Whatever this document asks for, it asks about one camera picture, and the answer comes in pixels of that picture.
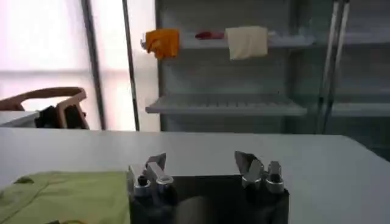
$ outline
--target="red object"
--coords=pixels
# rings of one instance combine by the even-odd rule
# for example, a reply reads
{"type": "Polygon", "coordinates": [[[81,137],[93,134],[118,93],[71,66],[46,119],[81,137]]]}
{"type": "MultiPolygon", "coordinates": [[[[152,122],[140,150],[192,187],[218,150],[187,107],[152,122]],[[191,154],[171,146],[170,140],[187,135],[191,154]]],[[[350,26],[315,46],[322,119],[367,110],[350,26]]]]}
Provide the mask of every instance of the red object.
{"type": "Polygon", "coordinates": [[[200,40],[223,39],[225,38],[225,34],[219,32],[204,31],[198,33],[197,35],[195,35],[195,37],[200,40]]]}

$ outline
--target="table surface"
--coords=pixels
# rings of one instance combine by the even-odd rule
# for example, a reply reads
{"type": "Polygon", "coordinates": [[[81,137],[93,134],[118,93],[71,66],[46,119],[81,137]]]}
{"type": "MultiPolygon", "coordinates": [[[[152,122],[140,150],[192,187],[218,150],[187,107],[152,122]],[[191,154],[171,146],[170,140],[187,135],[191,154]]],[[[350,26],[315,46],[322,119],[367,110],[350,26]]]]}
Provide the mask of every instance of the table surface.
{"type": "Polygon", "coordinates": [[[126,170],[167,153],[170,175],[238,174],[234,151],[279,160],[290,223],[389,223],[390,163],[343,136],[0,128],[0,186],[29,173],[126,170]]]}
{"type": "Polygon", "coordinates": [[[16,127],[37,117],[38,111],[0,111],[0,127],[16,127]]]}

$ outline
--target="metal shelving unit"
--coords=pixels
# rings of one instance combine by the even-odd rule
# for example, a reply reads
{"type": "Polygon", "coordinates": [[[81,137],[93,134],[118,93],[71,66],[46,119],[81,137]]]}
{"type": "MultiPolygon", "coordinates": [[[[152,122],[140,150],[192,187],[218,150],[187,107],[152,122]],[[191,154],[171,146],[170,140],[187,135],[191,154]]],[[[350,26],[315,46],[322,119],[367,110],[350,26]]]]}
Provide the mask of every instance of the metal shelving unit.
{"type": "Polygon", "coordinates": [[[390,2],[343,1],[324,133],[344,135],[390,159],[390,2]]]}
{"type": "Polygon", "coordinates": [[[146,112],[160,114],[163,131],[207,131],[210,125],[230,132],[312,133],[308,119],[318,109],[312,99],[324,73],[334,4],[156,0],[157,28],[180,30],[180,52],[159,61],[160,98],[146,112]],[[263,58],[230,61],[226,40],[195,38],[202,30],[256,25],[269,29],[269,54],[263,58]]]}

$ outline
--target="green cloth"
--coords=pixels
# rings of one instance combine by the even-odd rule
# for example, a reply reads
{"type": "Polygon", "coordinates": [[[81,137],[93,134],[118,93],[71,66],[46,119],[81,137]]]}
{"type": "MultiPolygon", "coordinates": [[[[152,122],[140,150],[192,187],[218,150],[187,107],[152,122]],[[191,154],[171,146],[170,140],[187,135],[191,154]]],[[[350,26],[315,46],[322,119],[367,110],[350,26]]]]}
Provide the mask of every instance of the green cloth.
{"type": "Polygon", "coordinates": [[[0,223],[129,224],[125,172],[46,172],[0,192],[0,223]]]}

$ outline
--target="shelf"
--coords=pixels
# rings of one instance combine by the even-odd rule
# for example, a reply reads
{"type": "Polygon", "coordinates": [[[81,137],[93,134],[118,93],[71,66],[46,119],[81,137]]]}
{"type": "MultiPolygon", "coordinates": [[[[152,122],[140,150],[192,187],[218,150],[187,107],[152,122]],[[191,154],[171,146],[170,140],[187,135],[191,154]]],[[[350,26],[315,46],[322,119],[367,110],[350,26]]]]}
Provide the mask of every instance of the shelf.
{"type": "Polygon", "coordinates": [[[341,103],[333,104],[332,116],[390,117],[390,103],[341,103]]]}
{"type": "Polygon", "coordinates": [[[386,96],[338,96],[332,116],[390,117],[390,100],[386,96]]]}
{"type": "MultiPolygon", "coordinates": [[[[270,35],[268,38],[269,48],[309,48],[327,45],[327,36],[319,38],[305,35],[280,36],[270,35]]],[[[382,32],[347,32],[344,36],[344,45],[361,44],[385,44],[390,43],[390,31],[382,32]]],[[[222,40],[198,40],[195,33],[180,34],[180,47],[182,49],[228,49],[226,39],[222,40]]]]}
{"type": "MultiPolygon", "coordinates": [[[[270,35],[268,38],[269,48],[282,47],[310,47],[315,45],[314,37],[296,35],[279,36],[270,35]]],[[[227,49],[229,48],[226,39],[221,40],[198,40],[195,33],[180,34],[180,48],[182,49],[227,49]]]]}
{"type": "Polygon", "coordinates": [[[146,107],[148,113],[160,114],[230,114],[256,116],[302,116],[307,109],[283,96],[201,95],[163,96],[146,107]]]}
{"type": "Polygon", "coordinates": [[[381,32],[347,32],[344,36],[345,45],[384,44],[390,43],[390,31],[381,32]]]}

